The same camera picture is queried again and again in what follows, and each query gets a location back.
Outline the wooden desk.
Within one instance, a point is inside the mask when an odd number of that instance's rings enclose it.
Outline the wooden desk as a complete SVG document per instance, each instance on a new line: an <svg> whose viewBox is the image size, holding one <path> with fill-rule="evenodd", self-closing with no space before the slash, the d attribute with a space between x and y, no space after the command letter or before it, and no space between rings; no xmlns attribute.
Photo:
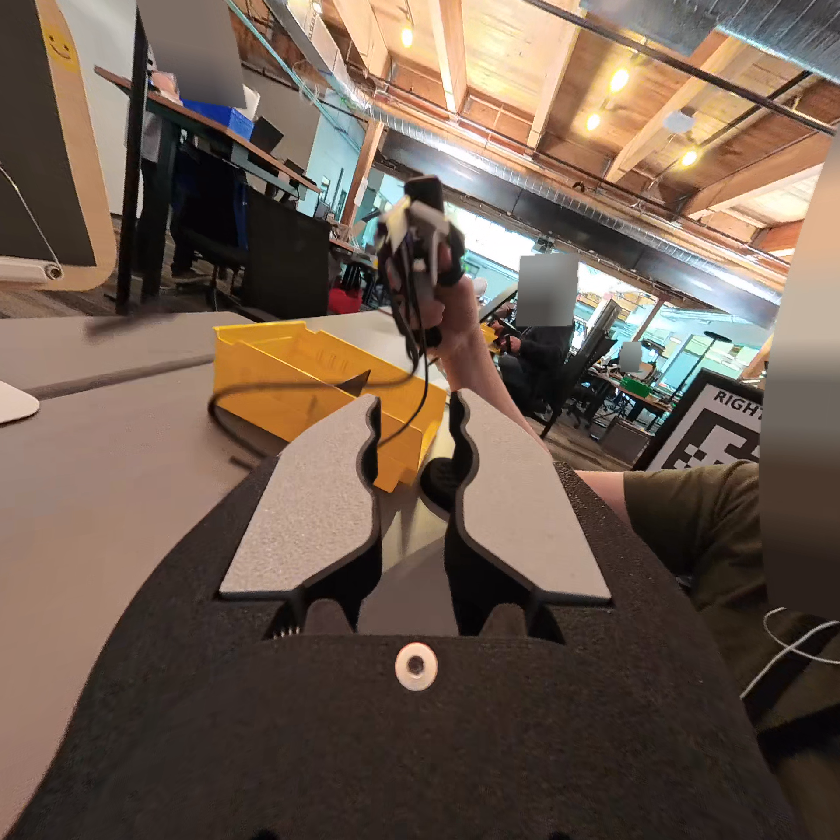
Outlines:
<svg viewBox="0 0 840 840"><path fill-rule="evenodd" d="M250 174L266 185L266 194L287 194L302 200L307 193L318 195L318 185L305 174L292 169L274 156L244 139L235 131L198 112L149 91L144 100L144 112L162 121L158 175L164 180L164 194L169 202L172 191L173 164L166 163L166 155L177 148L182 133L203 140L208 149L234 168Z"/></svg>

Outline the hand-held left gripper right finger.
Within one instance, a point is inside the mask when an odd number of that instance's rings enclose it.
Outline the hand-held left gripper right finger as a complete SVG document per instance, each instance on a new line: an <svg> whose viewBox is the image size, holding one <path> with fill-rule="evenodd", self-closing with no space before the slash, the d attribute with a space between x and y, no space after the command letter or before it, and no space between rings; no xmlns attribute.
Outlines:
<svg viewBox="0 0 840 840"><path fill-rule="evenodd" d="M464 544L542 602L612 599L549 452L484 398L454 393L449 429Z"/></svg>

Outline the black framed marker sign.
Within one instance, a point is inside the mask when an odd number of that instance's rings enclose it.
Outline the black framed marker sign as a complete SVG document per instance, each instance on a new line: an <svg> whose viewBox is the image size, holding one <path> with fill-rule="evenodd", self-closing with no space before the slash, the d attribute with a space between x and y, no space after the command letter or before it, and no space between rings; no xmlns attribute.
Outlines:
<svg viewBox="0 0 840 840"><path fill-rule="evenodd" d="M762 414L762 387L702 369L633 470L757 463Z"/></svg>

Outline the black panel wooden board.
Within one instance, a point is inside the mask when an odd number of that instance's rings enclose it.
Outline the black panel wooden board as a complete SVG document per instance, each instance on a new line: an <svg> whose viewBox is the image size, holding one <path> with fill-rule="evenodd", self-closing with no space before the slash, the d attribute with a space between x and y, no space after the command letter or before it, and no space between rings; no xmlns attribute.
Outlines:
<svg viewBox="0 0 840 840"><path fill-rule="evenodd" d="M1 257L51 260L89 291L116 264L109 200L81 63L52 1L1 2Z"/></svg>

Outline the black metal pole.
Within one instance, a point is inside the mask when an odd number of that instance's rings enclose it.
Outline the black metal pole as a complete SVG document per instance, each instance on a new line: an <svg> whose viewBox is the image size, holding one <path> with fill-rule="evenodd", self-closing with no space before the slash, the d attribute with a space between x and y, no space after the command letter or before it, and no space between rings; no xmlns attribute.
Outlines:
<svg viewBox="0 0 840 840"><path fill-rule="evenodd" d="M126 133L122 217L119 237L115 310L120 316L130 312L133 250L140 194L141 158L145 101L149 89L149 42L144 30L140 2L136 3L133 37L132 75Z"/></svg>

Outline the black rectangular duct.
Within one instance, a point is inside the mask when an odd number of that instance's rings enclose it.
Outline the black rectangular duct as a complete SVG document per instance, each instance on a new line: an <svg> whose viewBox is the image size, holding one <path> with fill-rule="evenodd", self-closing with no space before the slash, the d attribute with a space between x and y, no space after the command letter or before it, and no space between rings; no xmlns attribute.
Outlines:
<svg viewBox="0 0 840 840"><path fill-rule="evenodd" d="M617 211L601 209L578 193L568 194L540 179L464 150L424 143L391 129L384 158L403 168L435 175L450 189L515 217L585 253L636 273L756 326L770 329L780 298L723 267L670 243Z"/></svg>

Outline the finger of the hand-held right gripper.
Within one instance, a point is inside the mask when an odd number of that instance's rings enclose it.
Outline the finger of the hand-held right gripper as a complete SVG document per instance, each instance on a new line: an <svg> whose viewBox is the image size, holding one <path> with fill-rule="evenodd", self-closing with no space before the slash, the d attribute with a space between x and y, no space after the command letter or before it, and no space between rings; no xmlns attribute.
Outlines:
<svg viewBox="0 0 840 840"><path fill-rule="evenodd" d="M418 328L423 346L436 349L443 340L444 304L436 298L435 284L430 279L418 281Z"/></svg>

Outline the blue black office chair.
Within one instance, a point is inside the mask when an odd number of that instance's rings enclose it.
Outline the blue black office chair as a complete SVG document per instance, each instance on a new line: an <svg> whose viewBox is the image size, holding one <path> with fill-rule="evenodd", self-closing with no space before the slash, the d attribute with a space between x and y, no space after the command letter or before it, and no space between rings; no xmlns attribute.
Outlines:
<svg viewBox="0 0 840 840"><path fill-rule="evenodd" d="M218 282L228 272L236 279L248 257L247 177L231 163L184 143L175 154L173 178L171 277L180 291L196 286L193 264L196 258L206 261L212 273L205 299L216 310Z"/></svg>

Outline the white stand bracket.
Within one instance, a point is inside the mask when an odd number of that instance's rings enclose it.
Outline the white stand bracket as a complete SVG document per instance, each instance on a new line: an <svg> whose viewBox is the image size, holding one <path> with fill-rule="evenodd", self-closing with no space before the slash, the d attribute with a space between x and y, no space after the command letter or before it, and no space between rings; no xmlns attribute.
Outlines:
<svg viewBox="0 0 840 840"><path fill-rule="evenodd" d="M60 264L51 260L1 257L1 282L49 284L63 279Z"/></svg>

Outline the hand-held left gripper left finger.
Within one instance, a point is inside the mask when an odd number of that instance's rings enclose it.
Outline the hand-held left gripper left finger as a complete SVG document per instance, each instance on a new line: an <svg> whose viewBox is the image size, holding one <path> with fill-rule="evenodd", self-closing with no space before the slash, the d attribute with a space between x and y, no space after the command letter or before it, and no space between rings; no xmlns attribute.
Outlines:
<svg viewBox="0 0 840 840"><path fill-rule="evenodd" d="M372 559L382 574L380 509L374 484L382 430L379 397L367 394L327 415L286 446L270 474L220 584L225 599L304 595L332 574Z"/></svg>

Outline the person's right hand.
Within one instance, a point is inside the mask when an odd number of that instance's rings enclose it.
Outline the person's right hand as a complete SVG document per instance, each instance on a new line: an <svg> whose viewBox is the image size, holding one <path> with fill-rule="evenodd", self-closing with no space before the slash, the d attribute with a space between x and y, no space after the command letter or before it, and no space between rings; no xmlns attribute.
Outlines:
<svg viewBox="0 0 840 840"><path fill-rule="evenodd" d="M435 351L439 363L447 375L469 370L481 354L489 355L472 277L463 275L449 287L437 285L434 299L441 307L442 339Z"/></svg>

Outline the black tilted panel stand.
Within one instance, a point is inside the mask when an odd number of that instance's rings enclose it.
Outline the black tilted panel stand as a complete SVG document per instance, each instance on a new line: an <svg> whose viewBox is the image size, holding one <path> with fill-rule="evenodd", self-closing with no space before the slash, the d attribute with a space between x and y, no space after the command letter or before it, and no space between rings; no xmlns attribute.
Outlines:
<svg viewBox="0 0 840 840"><path fill-rule="evenodd" d="M479 306L479 322L493 319L496 312L506 306L518 294L518 283L514 282L503 288L495 297L484 299Z"/></svg>

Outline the blue storage bin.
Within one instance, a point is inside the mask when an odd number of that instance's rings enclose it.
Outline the blue storage bin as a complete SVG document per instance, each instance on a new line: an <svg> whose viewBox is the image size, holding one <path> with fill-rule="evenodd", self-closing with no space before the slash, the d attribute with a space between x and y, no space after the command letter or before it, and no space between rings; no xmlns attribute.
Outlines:
<svg viewBox="0 0 840 840"><path fill-rule="evenodd" d="M187 99L182 100L182 105L205 118L225 126L225 128L232 130L242 139L246 141L250 140L255 124L252 119L243 114L239 109Z"/></svg>

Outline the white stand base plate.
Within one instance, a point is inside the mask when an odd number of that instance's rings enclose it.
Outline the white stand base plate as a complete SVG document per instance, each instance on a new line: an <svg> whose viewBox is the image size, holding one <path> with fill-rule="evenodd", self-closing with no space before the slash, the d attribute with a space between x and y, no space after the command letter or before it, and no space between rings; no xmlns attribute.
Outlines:
<svg viewBox="0 0 840 840"><path fill-rule="evenodd" d="M39 411L39 400L18 388L0 382L1 414L0 424L14 424L36 415Z"/></svg>

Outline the spiral silver duct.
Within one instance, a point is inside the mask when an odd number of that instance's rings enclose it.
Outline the spiral silver duct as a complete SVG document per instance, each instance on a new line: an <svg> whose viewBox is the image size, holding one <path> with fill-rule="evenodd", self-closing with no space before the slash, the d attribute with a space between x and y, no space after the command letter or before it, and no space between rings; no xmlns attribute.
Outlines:
<svg viewBox="0 0 840 840"><path fill-rule="evenodd" d="M839 82L838 1L582 1L581 6L683 56L718 31Z"/></svg>

